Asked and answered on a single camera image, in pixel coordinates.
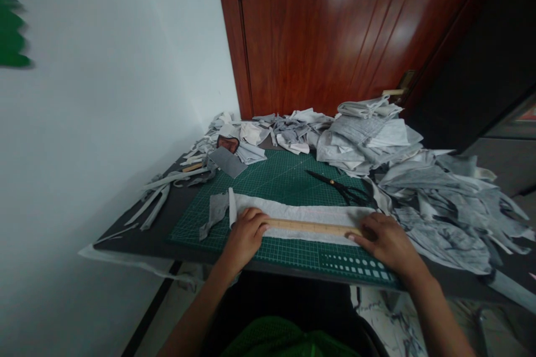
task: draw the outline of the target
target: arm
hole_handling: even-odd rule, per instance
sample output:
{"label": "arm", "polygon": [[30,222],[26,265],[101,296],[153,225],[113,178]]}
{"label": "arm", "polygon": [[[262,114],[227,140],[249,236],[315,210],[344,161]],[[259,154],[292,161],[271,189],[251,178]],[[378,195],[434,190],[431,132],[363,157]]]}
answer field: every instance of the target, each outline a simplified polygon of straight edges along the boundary
{"label": "arm", "polygon": [[439,282],[430,274],[404,229],[390,216],[372,213],[361,221],[374,232],[375,241],[349,235],[375,258],[395,271],[411,295],[430,355],[475,357],[467,338],[454,319]]}
{"label": "arm", "polygon": [[253,258],[269,226],[257,208],[246,209],[233,225],[227,244],[203,288],[179,320],[157,357],[197,356],[214,312],[235,276]]}

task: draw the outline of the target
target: wooden door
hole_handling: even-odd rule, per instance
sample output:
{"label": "wooden door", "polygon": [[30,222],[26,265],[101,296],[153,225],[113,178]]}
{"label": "wooden door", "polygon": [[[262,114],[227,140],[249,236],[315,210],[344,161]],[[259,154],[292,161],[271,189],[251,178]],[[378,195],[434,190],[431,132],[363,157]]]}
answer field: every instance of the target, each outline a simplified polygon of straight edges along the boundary
{"label": "wooden door", "polygon": [[[423,71],[465,1],[238,0],[243,71],[231,55],[237,81],[247,76],[237,82],[243,118],[309,107],[333,115],[341,102],[396,89],[407,70]],[[222,3],[232,48],[237,21]]]}

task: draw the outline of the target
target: hand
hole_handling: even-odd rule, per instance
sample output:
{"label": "hand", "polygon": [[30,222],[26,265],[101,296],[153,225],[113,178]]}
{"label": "hand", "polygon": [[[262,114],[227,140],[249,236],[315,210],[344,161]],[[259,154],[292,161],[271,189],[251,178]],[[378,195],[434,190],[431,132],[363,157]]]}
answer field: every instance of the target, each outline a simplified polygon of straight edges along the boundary
{"label": "hand", "polygon": [[217,263],[232,278],[246,266],[260,248],[262,235],[270,228],[263,223],[268,218],[269,216],[258,208],[247,208],[233,224],[227,244]]}
{"label": "hand", "polygon": [[430,276],[428,267],[413,247],[404,229],[390,216],[372,213],[361,220],[366,232],[372,230],[377,239],[350,234],[348,239],[356,242],[375,258],[395,271],[404,282],[420,280]]}

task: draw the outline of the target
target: black table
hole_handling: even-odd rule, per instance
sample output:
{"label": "black table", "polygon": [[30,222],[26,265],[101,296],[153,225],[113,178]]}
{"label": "black table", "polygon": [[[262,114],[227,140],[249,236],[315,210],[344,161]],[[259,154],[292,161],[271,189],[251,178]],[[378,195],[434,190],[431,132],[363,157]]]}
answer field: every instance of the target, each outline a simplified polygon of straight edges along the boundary
{"label": "black table", "polygon": [[[274,147],[268,137],[261,147],[264,149],[281,149]],[[184,159],[180,157],[177,163],[172,165],[166,174],[170,171],[178,170]],[[152,228],[147,231],[139,231],[137,229],[127,231],[122,234],[123,238],[111,241],[105,241],[95,245],[95,249],[115,251],[128,254],[145,255],[151,257],[160,257],[178,261],[187,261],[195,263],[213,264],[218,259],[217,254],[192,248],[185,248],[180,245],[171,244],[165,241],[166,237],[171,233],[173,227],[179,221],[180,216],[188,205],[193,201],[200,186],[176,188],[171,186],[169,196],[166,203],[160,210]],[[142,203],[138,202],[131,209],[126,211],[102,236],[109,236],[113,233],[123,230],[123,226],[132,215],[139,210]],[[152,208],[145,211],[140,216],[140,221],[144,221]],[[535,248],[534,243],[526,239],[518,239],[516,243],[524,247]],[[507,255],[501,249],[499,250],[504,266],[499,270],[509,276],[529,291],[536,293],[536,280],[534,280],[529,272],[536,274],[536,251],[530,252],[528,255]],[[473,273],[460,271],[442,266],[438,263],[430,261],[423,257],[428,265],[432,275],[440,282],[443,292],[448,298],[459,298],[473,301],[480,301],[491,304],[512,304],[513,302],[503,295],[492,290],[490,287],[482,284],[477,276]],[[328,274],[320,274],[301,269],[289,268],[280,265],[270,264],[266,262],[251,261],[246,269],[253,271],[278,273],[290,276],[298,276],[305,278],[322,279],[326,281],[344,281],[344,278],[331,276]],[[366,282],[353,282],[358,286],[369,285]]]}

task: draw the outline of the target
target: right hand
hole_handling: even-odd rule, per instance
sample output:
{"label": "right hand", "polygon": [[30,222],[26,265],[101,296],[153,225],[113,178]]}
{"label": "right hand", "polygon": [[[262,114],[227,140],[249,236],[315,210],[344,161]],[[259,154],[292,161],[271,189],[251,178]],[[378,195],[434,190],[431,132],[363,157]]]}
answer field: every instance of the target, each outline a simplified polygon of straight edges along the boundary
{"label": "right hand", "polygon": [[365,230],[372,230],[377,235],[377,239],[370,241],[353,234],[350,234],[348,239],[359,244],[372,256],[386,264],[404,282],[430,275],[428,267],[395,219],[374,212],[361,220],[361,227]]}

